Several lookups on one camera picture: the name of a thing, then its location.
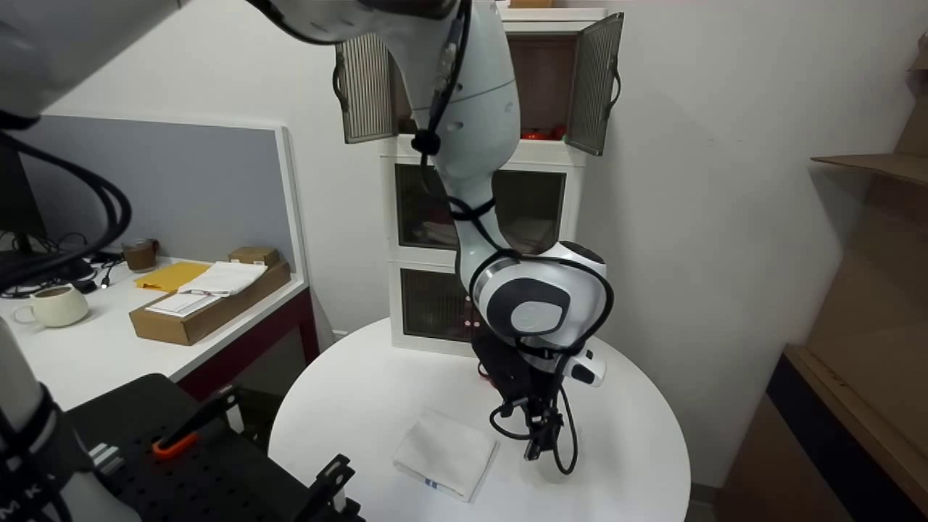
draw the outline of floor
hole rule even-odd
[[[241,385],[235,390],[235,396],[241,407],[243,439],[251,439],[261,452],[268,452],[270,427],[284,397]]]
[[[716,522],[716,507],[707,499],[694,499],[687,522]]]

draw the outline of white shelf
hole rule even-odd
[[[422,272],[455,272],[455,249],[397,246],[394,265]]]
[[[607,8],[502,8],[507,35],[577,35],[603,20]]]
[[[400,165],[417,165],[422,153],[413,148],[413,136],[400,135],[394,148],[394,164]],[[549,140],[520,140],[520,148],[513,156],[502,165],[502,171],[558,171],[565,168],[583,171],[586,153],[574,151],[565,143],[549,143]]]

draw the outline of shelf compartment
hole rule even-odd
[[[394,164],[417,165],[422,153],[413,148],[413,135],[397,136]],[[520,140],[513,156],[502,171],[565,171],[583,168],[586,153],[570,148],[564,140]]]
[[[458,275],[400,269],[404,335],[471,342],[477,313],[464,298]]]
[[[619,97],[622,14],[564,13],[513,14],[513,77],[520,85],[522,136],[570,143],[603,153],[610,108]],[[390,140],[416,130],[400,72],[377,39],[338,49],[333,88],[343,104],[346,143]]]
[[[394,191],[400,246],[458,249],[458,232],[436,168],[397,165]],[[565,174],[500,171],[493,191],[500,227],[513,249],[544,252],[561,239]]]
[[[422,246],[397,246],[394,265],[426,272],[455,272],[455,249],[422,249]]]
[[[816,156],[816,164],[928,185],[928,156],[910,156],[910,153],[854,153],[854,156]]]
[[[603,8],[502,8],[507,35],[574,35],[603,20]]]

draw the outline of cardboard box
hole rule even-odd
[[[893,153],[819,159],[867,171],[873,184],[809,342],[790,356],[850,439],[928,516],[928,39],[910,88],[918,108]],[[796,451],[771,445],[778,429],[763,407],[726,481],[729,519],[752,519],[747,499],[761,499],[748,501],[752,512],[799,499],[787,484],[805,484],[809,472],[787,458]]]
[[[278,249],[268,249],[268,246],[241,246],[229,252],[229,262],[241,262],[241,265],[268,265],[275,268],[283,265],[283,252]]]
[[[272,265],[268,272],[254,282],[246,291],[227,296],[204,311],[194,311],[190,316],[162,316],[148,311],[151,306],[168,298],[154,298],[132,313],[132,323],[138,327],[138,338],[143,340],[159,340],[159,342],[175,342],[175,346],[194,346],[238,313],[251,311],[255,301],[270,296],[272,291],[284,288],[290,282],[290,268],[287,265]]]

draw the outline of black wire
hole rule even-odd
[[[107,272],[100,285],[111,288],[114,268],[117,268],[117,262],[107,262]]]
[[[72,177],[80,177],[80,180],[101,201],[104,214],[107,214],[107,230],[104,230],[104,235],[100,235],[100,239],[96,239],[94,245],[88,245],[84,249],[77,249],[77,252],[71,252],[71,255],[33,265],[33,268],[27,268],[27,269],[0,272],[0,285],[19,285],[19,282],[23,282],[23,278],[33,278],[33,275],[40,275],[40,272],[67,268],[67,265],[72,265],[72,262],[80,262],[80,259],[88,259],[88,255],[104,249],[107,245],[114,245],[114,240],[127,230],[132,214],[133,214],[133,207],[132,207],[132,201],[127,201],[111,180],[104,180],[104,177],[100,177],[100,174],[94,174],[94,171],[71,164],[71,159],[62,159],[62,156],[52,156],[52,153],[48,153],[48,151],[38,151],[38,148],[33,148],[33,145],[9,136],[9,135],[0,135],[0,145],[9,145],[9,148],[16,148],[16,151],[22,151],[22,153],[27,153],[27,156],[35,156],[35,159],[40,159],[40,164],[49,164],[49,165],[58,165],[58,168],[71,171]]]
[[[9,458],[19,458],[23,467],[23,475],[30,475],[30,481],[40,488],[38,499],[48,499],[48,504],[38,504],[35,513],[30,513],[30,519],[38,519],[38,522],[49,519],[45,512],[52,507],[58,522],[72,522],[72,513],[67,512],[62,491],[49,481],[49,472],[35,467],[30,448],[19,442],[19,433],[3,416],[3,409],[0,409],[0,442],[6,448],[0,467],[6,467]]]
[[[528,433],[510,433],[510,429],[506,429],[506,427],[500,427],[500,416],[502,416],[502,409],[506,407],[496,407],[493,413],[491,413],[491,427],[500,433],[500,436],[506,436],[506,439],[513,439],[513,442],[531,442],[531,436]]]
[[[455,94],[455,88],[458,88],[458,78],[462,78],[462,69],[464,69],[464,56],[467,56],[467,42],[471,42],[471,13],[474,13],[474,4],[471,4],[471,0],[462,0],[462,8],[458,8],[462,43],[458,43],[458,56],[455,56],[455,65],[454,65],[454,77],[449,77],[449,82],[445,85],[445,90],[438,94],[438,104],[433,108],[430,135],[438,130],[438,124],[442,124],[442,119],[445,119],[445,111],[448,111],[448,104],[454,103],[454,94]]]
[[[564,409],[570,416],[570,429],[571,429],[571,442],[574,442],[574,456],[571,456],[571,464],[564,464],[561,461],[561,448],[554,445],[554,464],[564,475],[571,475],[577,470],[577,461],[581,461],[581,439],[577,439],[577,425],[574,425],[574,409],[571,409],[571,401],[570,401],[570,393],[561,385],[561,397],[564,397]]]
[[[471,214],[477,214],[477,213],[474,213],[474,207],[467,207],[467,203],[464,203],[464,201],[458,201],[458,197],[448,197],[448,203],[458,207],[458,213],[471,213]],[[484,240],[487,240],[496,252],[513,252],[513,255],[520,255],[516,249],[506,249],[506,246],[500,246],[500,245],[491,239],[491,232],[487,232],[487,227],[484,227],[484,222],[481,222],[481,219],[474,219],[471,223],[474,223],[474,230],[477,230],[477,232],[481,232],[481,235],[484,235]]]
[[[600,282],[600,288],[607,291],[607,301],[603,301],[600,316],[597,316],[597,319],[586,327],[586,335],[574,342],[574,355],[581,355],[583,346],[589,342],[589,338],[597,335],[597,330],[607,326],[607,319],[610,319],[610,313],[613,313],[613,307],[616,307],[616,291],[613,291],[613,285],[610,285],[600,272],[594,272],[591,268],[577,265],[577,262],[571,262],[571,259],[528,259],[528,262],[565,265],[565,268],[583,269],[583,272],[594,275],[594,278]]]

